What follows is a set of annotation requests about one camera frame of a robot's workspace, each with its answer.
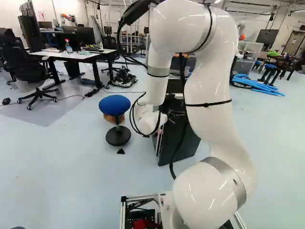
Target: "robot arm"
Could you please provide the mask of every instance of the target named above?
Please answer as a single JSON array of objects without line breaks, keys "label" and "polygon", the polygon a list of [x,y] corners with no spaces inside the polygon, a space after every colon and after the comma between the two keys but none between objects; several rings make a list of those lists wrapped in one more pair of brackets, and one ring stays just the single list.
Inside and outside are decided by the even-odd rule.
[{"label": "robot arm", "polygon": [[[193,131],[209,143],[210,156],[177,177],[173,199],[190,229],[217,229],[245,203],[257,183],[230,103],[229,76],[238,42],[235,22],[218,8],[166,0],[153,11],[150,35],[150,81],[147,94],[134,107],[137,126],[145,134],[154,130],[158,112],[148,108],[164,101],[173,54],[194,52],[196,66],[184,87],[186,110]],[[162,114],[160,125],[166,121]]]},{"label": "robot arm", "polygon": [[63,26],[66,23],[66,20],[71,21],[77,26],[76,18],[74,15],[69,14],[68,16],[64,13],[61,13],[61,25]]},{"label": "robot arm", "polygon": [[244,25],[244,22],[241,21],[237,25],[237,28],[239,28],[239,32],[238,32],[239,40],[242,41],[242,40],[246,39],[246,35],[244,34],[244,29],[246,28],[246,26]]}]

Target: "water bottle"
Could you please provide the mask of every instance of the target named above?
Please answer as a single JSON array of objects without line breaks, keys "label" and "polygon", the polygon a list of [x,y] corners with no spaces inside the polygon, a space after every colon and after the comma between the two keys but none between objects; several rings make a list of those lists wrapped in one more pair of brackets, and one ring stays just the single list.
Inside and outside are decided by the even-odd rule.
[{"label": "water bottle", "polygon": [[100,49],[103,50],[103,42],[100,42]]},{"label": "water bottle", "polygon": [[72,47],[69,45],[69,39],[65,39],[66,41],[66,51],[67,53],[72,53],[73,50],[72,50]]}]

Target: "ceiling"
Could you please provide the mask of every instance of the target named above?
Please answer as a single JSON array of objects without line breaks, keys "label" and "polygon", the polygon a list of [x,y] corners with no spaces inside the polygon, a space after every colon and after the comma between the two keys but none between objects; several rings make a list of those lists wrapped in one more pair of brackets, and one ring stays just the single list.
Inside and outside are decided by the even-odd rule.
[{"label": "ceiling", "polygon": [[[124,6],[124,0],[100,0],[101,4],[111,4],[114,6]],[[135,0],[125,0],[126,5],[130,5],[132,2],[134,2]],[[203,0],[192,0],[195,2],[203,2]],[[205,2],[210,2],[210,3],[214,3],[216,0],[206,0]],[[282,2],[282,4],[284,5],[288,5],[289,3],[291,4],[291,7],[295,7],[295,6],[300,6],[300,5],[304,5],[305,7],[305,0],[234,0],[234,1],[240,1],[240,2],[251,2],[251,3],[262,3],[262,4],[269,4],[269,5],[278,5],[280,4],[280,2]]]}]

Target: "floor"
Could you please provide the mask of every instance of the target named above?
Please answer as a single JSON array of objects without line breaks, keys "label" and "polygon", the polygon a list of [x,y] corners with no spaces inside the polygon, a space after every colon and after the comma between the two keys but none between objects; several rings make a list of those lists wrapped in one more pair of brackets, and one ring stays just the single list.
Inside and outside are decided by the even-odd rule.
[{"label": "floor", "polygon": [[[56,67],[66,74],[61,62]],[[93,79],[89,64],[81,64],[81,70]],[[130,70],[139,81],[130,89],[110,91],[134,101],[141,94],[125,92],[145,90],[147,74],[140,66],[131,65]],[[0,73],[0,98],[15,102],[24,94],[5,85],[6,77]],[[101,79],[106,83],[107,75]],[[278,80],[276,85],[286,97],[231,88],[237,128],[259,177],[257,191],[239,210],[249,229],[305,225],[305,75],[294,73],[289,82]],[[73,80],[61,89],[58,97],[63,98],[90,88]],[[25,104],[0,107],[1,229],[118,229],[122,195],[171,189],[168,166],[157,166],[151,139],[132,132],[125,155],[117,155],[118,148],[106,143],[113,125],[103,119],[98,102],[108,95],[101,91],[84,100],[40,101],[32,111]],[[128,117],[124,125],[131,129]],[[194,157],[174,164],[176,174],[206,156],[208,146],[202,141]]]}]

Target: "white desk top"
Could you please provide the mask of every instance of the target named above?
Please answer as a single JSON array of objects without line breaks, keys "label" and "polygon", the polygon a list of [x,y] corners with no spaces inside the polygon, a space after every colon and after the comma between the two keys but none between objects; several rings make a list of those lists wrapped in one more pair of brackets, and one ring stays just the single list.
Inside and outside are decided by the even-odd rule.
[{"label": "white desk top", "polygon": [[47,51],[41,51],[41,52],[32,52],[30,55],[37,55],[37,56],[52,56],[52,57],[60,57],[60,58],[66,58],[66,59],[79,59],[84,60],[93,56],[101,55],[102,53],[91,53],[91,55],[80,55],[76,52],[73,53],[66,53],[66,52],[47,52]]}]

